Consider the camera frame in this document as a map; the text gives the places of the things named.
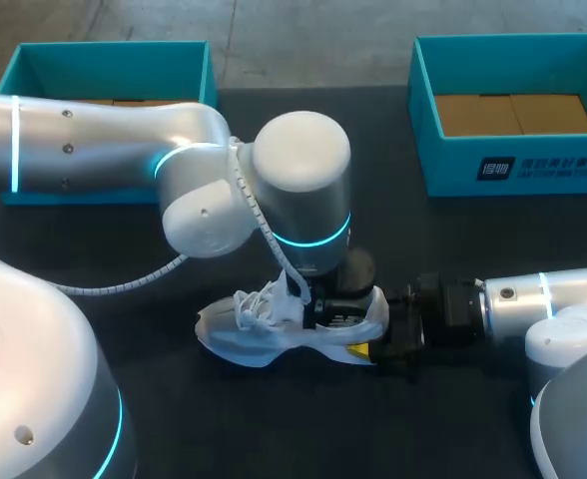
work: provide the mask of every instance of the black table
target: black table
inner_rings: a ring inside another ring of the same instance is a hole
[[[316,110],[352,146],[352,243],[382,286],[421,272],[495,277],[587,266],[587,197],[429,199],[405,88],[224,91],[250,141],[273,116]],[[172,257],[154,207],[5,208],[0,257],[51,280],[95,286]],[[136,292],[77,302],[131,410],[140,477],[533,478],[521,360],[496,370],[482,346],[426,357],[416,385],[294,351],[245,370],[194,336],[197,311],[278,274],[260,235],[226,257],[190,260]]]

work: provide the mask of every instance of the glowing blue light ring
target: glowing blue light ring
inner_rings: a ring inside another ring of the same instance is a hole
[[[346,228],[349,226],[349,221],[350,220],[351,220],[351,213],[349,213],[348,217],[346,217],[346,221],[344,222],[344,225],[342,225],[342,227],[340,227],[340,229],[337,232],[335,232],[329,238],[321,239],[320,241],[314,241],[314,242],[295,242],[295,241],[290,241],[288,239],[284,239],[283,237],[279,237],[274,232],[272,232],[272,234],[274,235],[274,238],[276,238],[278,241],[283,242],[284,244],[288,244],[289,246],[295,246],[295,247],[316,247],[316,246],[322,246],[323,244],[327,244],[328,242],[332,242],[337,237],[339,237],[340,235],[342,235],[342,233],[344,233],[344,230],[346,230]]]
[[[12,97],[12,193],[18,193],[18,162],[21,138],[21,115],[17,96]]]
[[[114,437],[114,443],[112,444],[112,449],[110,449],[109,454],[105,458],[105,462],[103,462],[103,465],[101,466],[101,468],[98,470],[98,472],[96,473],[96,475],[92,479],[99,479],[103,475],[103,473],[107,469],[107,466],[110,465],[110,461],[112,460],[112,456],[114,456],[114,452],[116,452],[116,446],[118,446],[118,441],[121,438],[121,429],[123,427],[123,398],[121,397],[121,391],[118,389],[117,389],[117,391],[118,391],[119,411],[118,411],[118,428],[116,429],[116,437]]]
[[[540,285],[542,286],[542,294],[546,298],[546,317],[553,317],[553,305],[551,304],[551,288],[549,287],[549,281],[546,278],[546,274],[540,272]]]
[[[219,147],[220,145],[216,145],[214,143],[189,143],[188,145],[182,145],[181,147],[174,148],[169,153],[164,155],[157,163],[156,168],[154,169],[154,178],[158,175],[158,172],[161,170],[161,166],[173,158],[178,153],[182,153],[186,150],[190,150],[191,148],[198,148],[198,147]]]

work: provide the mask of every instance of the teal box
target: teal box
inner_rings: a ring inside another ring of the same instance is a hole
[[[587,34],[418,37],[407,105],[434,197],[587,193],[587,134],[445,137],[436,95],[579,95]]]
[[[55,100],[185,100],[216,106],[207,42],[24,43],[0,82],[1,95]],[[5,194],[10,205],[155,203],[156,192]]]

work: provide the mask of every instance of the shoe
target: shoe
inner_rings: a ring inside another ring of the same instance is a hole
[[[207,306],[200,312],[196,336],[214,354],[247,367],[267,366],[285,351],[303,346],[335,361],[370,364],[346,347],[383,336],[389,308],[378,287],[363,301],[366,316],[357,324],[304,329],[304,307],[299,297],[289,293],[283,271],[261,291],[238,291]]]

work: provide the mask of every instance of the cardboard box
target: cardboard box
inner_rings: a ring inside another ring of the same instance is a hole
[[[446,137],[587,134],[578,95],[437,95]]]
[[[523,135],[587,134],[587,113],[578,95],[511,95]]]
[[[508,95],[438,95],[435,104],[447,137],[522,134]]]
[[[587,193],[587,34],[418,37],[407,105],[431,196]]]
[[[216,78],[207,42],[21,44],[0,82],[1,95],[111,105],[216,106]],[[156,191],[82,196],[6,194],[10,205],[155,203]]]

